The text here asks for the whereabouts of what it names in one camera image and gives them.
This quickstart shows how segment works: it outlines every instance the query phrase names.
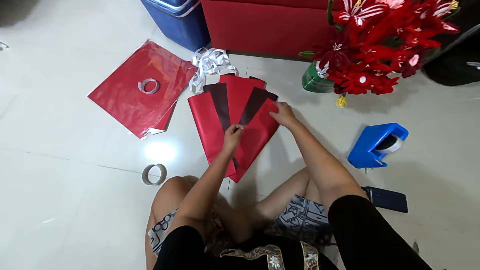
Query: gold embroidered trim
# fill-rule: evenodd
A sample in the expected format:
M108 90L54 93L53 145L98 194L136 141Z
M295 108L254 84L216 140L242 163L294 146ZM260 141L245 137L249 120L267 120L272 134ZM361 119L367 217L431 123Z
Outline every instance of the gold embroidered trim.
M300 243L303 250L303 269L319 270L318 250L303 241L300 241ZM247 260L255 260L263 255L267 255L268 270L285 270L282 251L276 245L260 246L250 252L244 252L241 249L225 249L220 253L220 257L233 256L245 258Z
M318 250L303 241L300 243L303 250L303 270L318 270Z
M263 255L267 255L268 270L285 270L282 251L276 245L260 246L248 253L242 251L241 249L225 249L222 251L222 253L220 253L220 257L234 256L242 257L247 260L255 260Z

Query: red artificial flower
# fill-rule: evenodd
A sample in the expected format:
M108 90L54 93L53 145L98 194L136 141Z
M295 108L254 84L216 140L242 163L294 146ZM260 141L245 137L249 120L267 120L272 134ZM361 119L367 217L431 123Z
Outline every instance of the red artificial flower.
M377 76L372 80L372 93L376 95L381 94L388 94L393 92L393 86L398 84L398 79L396 78L389 78L386 75Z
M329 69L337 67L347 67L350 64L348 54L348 39L341 32L334 28L329 31L330 38L326 45L314 45L317 52L312 56L312 60L320 59L319 66L325 67L328 63Z
M427 52L441 46L434 36L459 32L442 20L458 7L456 0L343 1L345 10L333 16L342 32L315 55L329 63L328 79L337 94L393 92L400 77L388 74L414 75Z
M367 18L380 15L389 9L388 5L375 4L373 0L359 0L355 4L352 0L343 0L343 5L345 10L335 13L333 21L339 25L351 24L351 27L359 28L365 26Z

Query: tape roll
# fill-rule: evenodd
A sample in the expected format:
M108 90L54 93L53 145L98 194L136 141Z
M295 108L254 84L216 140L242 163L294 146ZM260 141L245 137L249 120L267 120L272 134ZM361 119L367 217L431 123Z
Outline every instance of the tape roll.
M400 148L400 146L402 146L403 140L395 135L392 135L392 136L396 139L394 143L392 143L389 147L385 149L375 149L375 151L382 154L388 154L388 153L397 151Z
M148 82L155 82L155 88L152 90L152 91L145 91L145 85L148 83ZM158 81L156 81L155 79L145 79L143 82L138 82L138 90L140 90L142 93L145 93L145 94L153 94L155 92L158 91Z
M160 169L160 179L155 183L150 182L150 180L148 179L148 173L153 167L158 167ZM166 178L167 178L167 169L162 164L150 164L144 169L142 173L142 181L147 185L159 185L163 183L163 181L165 181Z

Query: leg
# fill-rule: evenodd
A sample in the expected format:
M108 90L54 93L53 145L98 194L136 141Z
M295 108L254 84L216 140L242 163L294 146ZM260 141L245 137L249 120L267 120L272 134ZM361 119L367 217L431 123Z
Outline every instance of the leg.
M156 255L152 251L148 231L155 226L155 224L161 221L167 214L180 206L180 203L190 191L192 186L193 184L185 178L175 176L168 179L156 193L145 232L145 256L147 270L153 269L153 266L156 263Z
M217 205L215 210L223 225L231 232L233 240L241 243L283 213L294 195L321 203L318 189L311 181L307 168L298 171L267 198L250 208L232 209L226 203Z

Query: green vase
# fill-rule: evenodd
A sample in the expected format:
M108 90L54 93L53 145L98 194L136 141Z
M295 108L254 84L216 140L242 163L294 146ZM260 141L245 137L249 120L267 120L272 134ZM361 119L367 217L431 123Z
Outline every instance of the green vase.
M326 73L317 70L317 62L318 61L313 61L303 74L301 78L301 85L303 86L303 89L314 93L333 92L334 82L326 78L321 78L321 76L324 76Z

